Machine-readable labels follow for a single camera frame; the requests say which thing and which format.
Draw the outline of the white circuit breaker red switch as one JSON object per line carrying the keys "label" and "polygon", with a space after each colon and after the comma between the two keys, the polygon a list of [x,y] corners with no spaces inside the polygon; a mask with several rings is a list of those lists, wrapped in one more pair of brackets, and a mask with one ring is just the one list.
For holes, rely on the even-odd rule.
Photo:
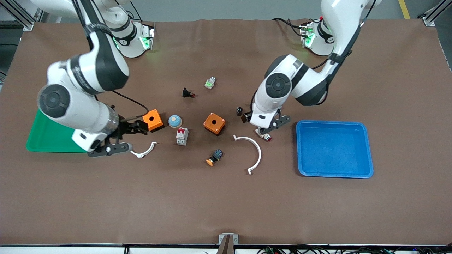
{"label": "white circuit breaker red switch", "polygon": [[184,127],[179,127],[176,132],[176,145],[186,146],[188,135],[189,135],[189,129],[184,128]]}

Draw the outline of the brown table mat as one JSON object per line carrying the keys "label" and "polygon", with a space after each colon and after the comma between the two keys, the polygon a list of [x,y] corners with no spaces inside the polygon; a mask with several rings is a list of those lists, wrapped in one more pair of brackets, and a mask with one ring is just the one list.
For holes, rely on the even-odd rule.
{"label": "brown table mat", "polygon": [[[128,59],[121,90],[176,131],[125,135],[126,153],[36,153],[26,149],[37,94],[50,64],[89,50],[79,24],[36,24],[24,32],[0,92],[0,244],[210,244],[232,232],[244,244],[407,244],[452,242],[452,73],[438,33],[418,19],[368,20],[322,105],[289,97],[289,124],[255,147],[236,108],[249,110],[271,62],[294,54],[309,66],[288,28],[269,20],[198,20],[156,25],[155,50]],[[216,77],[209,90],[204,84]],[[196,95],[183,98],[183,88]],[[220,136],[203,123],[226,120]],[[298,172],[300,120],[360,122],[374,166],[363,180]],[[221,160],[209,166],[213,151]]]}

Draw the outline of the aluminium frame profile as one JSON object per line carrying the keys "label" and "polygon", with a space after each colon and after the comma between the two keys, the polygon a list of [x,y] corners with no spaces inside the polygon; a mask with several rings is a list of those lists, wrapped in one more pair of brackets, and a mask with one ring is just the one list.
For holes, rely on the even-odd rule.
{"label": "aluminium frame profile", "polygon": [[451,6],[452,0],[440,0],[436,6],[419,14],[417,18],[423,20],[426,27],[434,27],[434,21]]}
{"label": "aluminium frame profile", "polygon": [[32,31],[36,20],[16,0],[0,0],[0,6],[24,27],[24,31]]}

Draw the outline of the small white curved bracket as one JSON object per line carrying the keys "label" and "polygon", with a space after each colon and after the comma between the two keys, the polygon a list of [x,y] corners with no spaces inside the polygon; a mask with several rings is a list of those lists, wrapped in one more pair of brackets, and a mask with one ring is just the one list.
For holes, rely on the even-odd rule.
{"label": "small white curved bracket", "polygon": [[133,154],[137,158],[144,158],[146,155],[150,154],[153,151],[153,149],[155,148],[155,146],[157,144],[158,144],[158,142],[153,141],[151,143],[151,145],[149,146],[149,148],[146,151],[142,152],[142,153],[137,153],[133,149],[130,152],[131,152],[131,154]]}

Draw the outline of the large white curved bracket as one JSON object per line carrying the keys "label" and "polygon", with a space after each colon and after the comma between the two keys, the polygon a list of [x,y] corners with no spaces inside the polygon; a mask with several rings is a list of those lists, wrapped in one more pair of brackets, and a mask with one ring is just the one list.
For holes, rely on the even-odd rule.
{"label": "large white curved bracket", "polygon": [[234,140],[246,140],[246,141],[252,143],[255,146],[255,148],[257,149],[257,151],[258,151],[258,159],[257,159],[256,163],[253,166],[251,166],[251,167],[249,167],[247,169],[248,175],[252,175],[253,174],[253,170],[256,169],[259,166],[259,164],[261,162],[261,159],[262,159],[262,150],[261,150],[260,145],[255,140],[253,140],[250,137],[244,137],[244,136],[238,137],[236,135],[233,135],[233,138],[234,138]]}

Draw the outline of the blue plastic tray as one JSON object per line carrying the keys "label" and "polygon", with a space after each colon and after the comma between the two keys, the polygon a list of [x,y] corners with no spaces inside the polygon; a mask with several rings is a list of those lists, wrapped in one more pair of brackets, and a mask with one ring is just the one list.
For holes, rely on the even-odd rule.
{"label": "blue plastic tray", "polygon": [[374,174],[368,131],[360,122],[302,120],[296,140],[303,176],[368,179]]}

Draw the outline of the orange pushbutton black body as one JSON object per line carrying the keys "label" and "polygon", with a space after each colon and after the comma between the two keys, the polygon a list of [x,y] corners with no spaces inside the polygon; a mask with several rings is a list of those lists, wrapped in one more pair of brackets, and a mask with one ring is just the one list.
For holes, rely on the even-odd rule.
{"label": "orange pushbutton black body", "polygon": [[223,152],[220,149],[216,149],[215,151],[213,151],[212,156],[209,157],[208,159],[206,159],[206,163],[209,166],[214,166],[216,164],[216,162],[221,160],[222,156],[223,156]]}

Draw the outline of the green plastic tray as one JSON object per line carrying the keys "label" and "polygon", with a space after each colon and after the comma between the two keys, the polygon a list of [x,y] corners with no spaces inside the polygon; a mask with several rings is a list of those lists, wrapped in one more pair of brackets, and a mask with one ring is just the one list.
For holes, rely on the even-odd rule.
{"label": "green plastic tray", "polygon": [[73,140],[74,129],[50,120],[40,110],[37,110],[26,148],[30,152],[78,153],[86,151]]}

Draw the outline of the orange box with hole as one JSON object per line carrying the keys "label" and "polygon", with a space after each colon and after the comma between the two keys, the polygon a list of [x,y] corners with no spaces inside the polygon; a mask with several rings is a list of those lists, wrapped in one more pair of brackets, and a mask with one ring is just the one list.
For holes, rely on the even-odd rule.
{"label": "orange box with hole", "polygon": [[226,120],[215,113],[210,113],[205,119],[204,128],[216,136],[220,136],[226,125]]}
{"label": "orange box with hole", "polygon": [[150,110],[147,114],[143,115],[142,120],[148,125],[149,132],[156,132],[165,127],[157,109]]}

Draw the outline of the grey metal mount bracket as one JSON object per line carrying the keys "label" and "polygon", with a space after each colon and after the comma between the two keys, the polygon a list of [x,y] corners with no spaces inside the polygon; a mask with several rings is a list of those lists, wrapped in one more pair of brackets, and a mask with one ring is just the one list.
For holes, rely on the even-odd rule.
{"label": "grey metal mount bracket", "polygon": [[235,247],[239,244],[239,235],[236,233],[221,233],[218,236],[219,247],[216,254],[236,254]]}

